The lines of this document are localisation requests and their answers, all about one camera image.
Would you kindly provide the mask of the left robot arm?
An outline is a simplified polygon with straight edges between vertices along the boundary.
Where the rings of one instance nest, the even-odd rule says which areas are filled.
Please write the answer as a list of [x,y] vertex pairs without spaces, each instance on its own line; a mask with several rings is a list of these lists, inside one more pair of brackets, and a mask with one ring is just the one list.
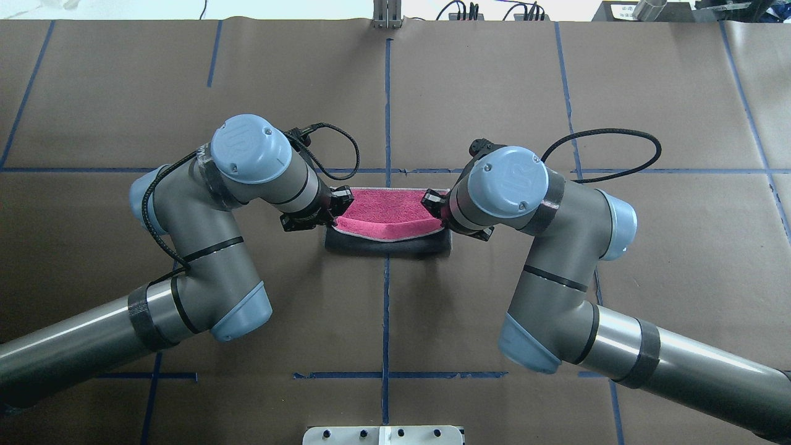
[[353,202],[331,188],[309,135],[336,125],[279,130],[255,114],[232,116],[180,161],[139,177],[133,215],[178,267],[128,295],[2,345],[2,414],[36,405],[97,375],[209,331],[244,336],[273,312],[234,210],[262,199],[286,232],[333,226]]

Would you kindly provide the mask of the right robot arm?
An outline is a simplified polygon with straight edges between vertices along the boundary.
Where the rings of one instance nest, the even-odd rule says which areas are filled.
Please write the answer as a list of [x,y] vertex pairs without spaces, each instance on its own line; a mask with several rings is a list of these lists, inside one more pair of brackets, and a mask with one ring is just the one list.
[[789,372],[588,301],[597,263],[618,259],[635,239],[629,203],[566,179],[521,146],[484,140],[471,153],[457,183],[427,190],[421,203],[474,239],[488,240],[496,225],[532,237],[498,340],[509,360],[544,374],[580,365],[789,443]]

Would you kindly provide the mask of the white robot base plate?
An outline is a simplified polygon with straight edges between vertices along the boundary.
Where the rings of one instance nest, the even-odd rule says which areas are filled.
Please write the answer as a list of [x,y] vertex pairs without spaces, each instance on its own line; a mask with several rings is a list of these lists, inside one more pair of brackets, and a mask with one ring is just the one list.
[[465,444],[454,425],[371,425],[311,427],[303,444]]

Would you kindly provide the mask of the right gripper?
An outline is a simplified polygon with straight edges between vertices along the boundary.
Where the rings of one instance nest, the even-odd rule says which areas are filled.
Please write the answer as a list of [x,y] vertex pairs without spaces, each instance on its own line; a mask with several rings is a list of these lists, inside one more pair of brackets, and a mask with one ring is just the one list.
[[421,198],[421,205],[426,208],[432,217],[440,220],[444,228],[457,234],[488,242],[494,233],[494,226],[472,229],[464,226],[462,222],[453,216],[451,211],[451,192],[449,190],[426,190],[423,198]]

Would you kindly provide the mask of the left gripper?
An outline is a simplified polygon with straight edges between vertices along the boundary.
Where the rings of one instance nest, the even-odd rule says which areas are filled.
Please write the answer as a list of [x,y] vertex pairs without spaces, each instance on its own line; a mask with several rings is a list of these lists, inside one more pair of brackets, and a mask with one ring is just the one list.
[[354,196],[349,186],[320,186],[316,197],[302,210],[282,213],[280,222],[286,232],[313,230],[317,226],[335,226],[352,205]]

